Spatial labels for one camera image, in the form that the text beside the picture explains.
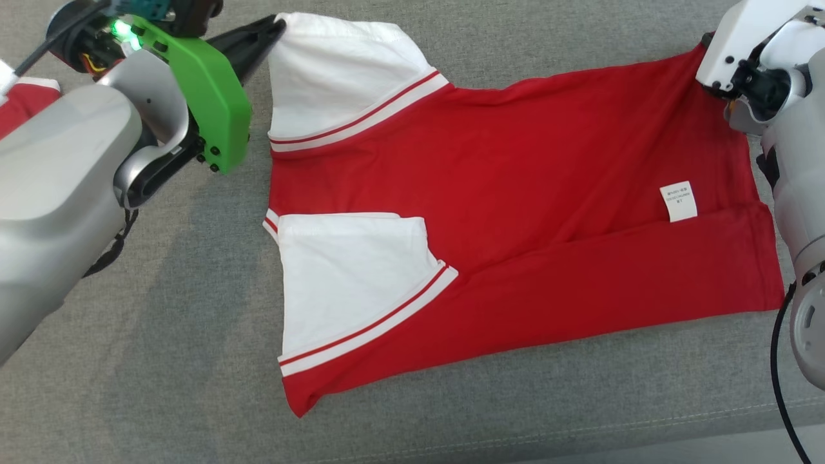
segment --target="gray fabric surface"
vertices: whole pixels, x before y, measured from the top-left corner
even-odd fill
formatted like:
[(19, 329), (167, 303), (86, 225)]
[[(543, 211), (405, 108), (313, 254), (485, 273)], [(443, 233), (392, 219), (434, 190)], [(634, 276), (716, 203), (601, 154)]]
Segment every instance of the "gray fabric surface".
[[(19, 63), (62, 2), (4, 0), (0, 57)], [(731, 3), (227, 0), (212, 32), (278, 11), (397, 22), (454, 83), (502, 87), (687, 51)], [(32, 75), (87, 82), (51, 57)], [(261, 227), (266, 70), (247, 90), (256, 113), (243, 167), (231, 177), (185, 168), (144, 208), (123, 258), (0, 370), (0, 462), (508, 462), (781, 426), (767, 369), (774, 312), (415, 372), (297, 419), (276, 362), (278, 252)], [(799, 374), (786, 336), (780, 372), (797, 423), (822, 421), (825, 393)]]

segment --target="black cable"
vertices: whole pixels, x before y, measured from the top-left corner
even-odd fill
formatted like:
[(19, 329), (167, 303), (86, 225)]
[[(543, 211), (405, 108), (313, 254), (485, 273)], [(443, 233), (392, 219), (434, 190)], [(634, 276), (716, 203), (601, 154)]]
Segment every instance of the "black cable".
[(99, 12), (107, 9), (111, 5), (111, 0), (99, 0), (97, 3), (91, 5), (90, 7), (83, 10), (80, 14), (78, 14), (75, 18), (71, 21), (67, 21), (66, 24), (63, 25), (60, 29), (58, 29), (54, 34), (46, 38), (46, 40), (40, 44), (39, 47), (35, 49), (35, 51), (31, 52), (28, 58), (24, 59), (20, 66), (17, 66), (17, 69), (14, 70), (14, 74), (17, 75), (18, 78), (21, 78), (23, 74), (27, 73), (32, 66), (35, 65), (46, 52), (57, 42), (60, 37), (66, 35), (69, 31), (72, 30), (73, 27), (81, 24), (85, 21), (88, 21), (90, 18), (94, 17)]
[(799, 454), (799, 459), (802, 460), (802, 463), (811, 464), (811, 460), (808, 458), (805, 448), (802, 447), (799, 437), (796, 436), (794, 425), (790, 422), (788, 409), (785, 407), (785, 400), (782, 398), (782, 389), (779, 385), (779, 369), (776, 363), (777, 350), (779, 346), (779, 332), (782, 329), (782, 320), (785, 317), (785, 312), (788, 310), (790, 302), (794, 299), (795, 292), (796, 282), (790, 284), (788, 287), (788, 293), (785, 295), (785, 300), (782, 301), (782, 307), (779, 308), (779, 313), (776, 314), (776, 323), (774, 324), (774, 331), (771, 336), (771, 382), (774, 386), (776, 405), (779, 407), (779, 414), (782, 416), (782, 423), (785, 425), (785, 430), (788, 431), (788, 437), (790, 437), (790, 441), (794, 444), (794, 448), (796, 448), (796, 452)]
[(98, 272), (102, 271), (103, 269), (108, 268), (112, 263), (120, 257), (120, 254), (123, 252), (123, 247), (125, 245), (126, 237), (129, 236), (129, 232), (132, 230), (132, 226), (134, 222), (138, 220), (138, 213), (140, 211), (134, 210), (129, 211), (125, 210), (126, 214), (126, 226), (123, 228), (123, 231), (115, 236), (115, 242), (112, 244), (111, 249), (105, 252), (103, 255), (99, 257), (96, 263), (94, 263), (86, 274), (83, 275), (83, 278), (93, 276)]

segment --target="red t-shirt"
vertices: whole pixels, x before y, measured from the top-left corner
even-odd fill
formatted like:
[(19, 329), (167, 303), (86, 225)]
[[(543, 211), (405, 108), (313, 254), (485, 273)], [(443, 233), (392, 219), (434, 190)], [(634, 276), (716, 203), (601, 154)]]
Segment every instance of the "red t-shirt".
[[(402, 372), (779, 306), (771, 213), (694, 80), (702, 48), (471, 90), (394, 25), (281, 17), (264, 226), (298, 416)], [(680, 182), (695, 217), (671, 222)]]
[(0, 139), (60, 98), (57, 81), (21, 78), (0, 104)]

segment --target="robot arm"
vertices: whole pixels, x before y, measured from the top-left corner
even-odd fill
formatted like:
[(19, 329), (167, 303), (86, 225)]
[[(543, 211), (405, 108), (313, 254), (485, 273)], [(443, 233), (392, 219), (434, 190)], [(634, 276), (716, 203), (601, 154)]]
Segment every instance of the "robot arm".
[(738, 3), (719, 24), (696, 79), (731, 101), (725, 116), (734, 129), (761, 135), (757, 164), (801, 284), (791, 312), (794, 355), (825, 390), (824, 3)]
[[(124, 210), (191, 159), (223, 173), (243, 160), (252, 108), (242, 85), (285, 29), (273, 16), (204, 41), (223, 0), (106, 4), (144, 17), (130, 26), (74, 0), (49, 25), (69, 33), (46, 42), (97, 84), (0, 140), (0, 366), (124, 229)], [(0, 75), (0, 95), (15, 77)]]

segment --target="care label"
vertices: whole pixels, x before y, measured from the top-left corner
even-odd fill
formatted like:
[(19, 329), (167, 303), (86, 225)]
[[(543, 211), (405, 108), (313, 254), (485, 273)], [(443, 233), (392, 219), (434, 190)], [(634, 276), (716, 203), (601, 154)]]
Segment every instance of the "care label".
[(665, 200), (671, 222), (696, 217), (696, 199), (693, 197), (690, 182), (684, 181), (668, 185), (660, 188), (659, 191)]

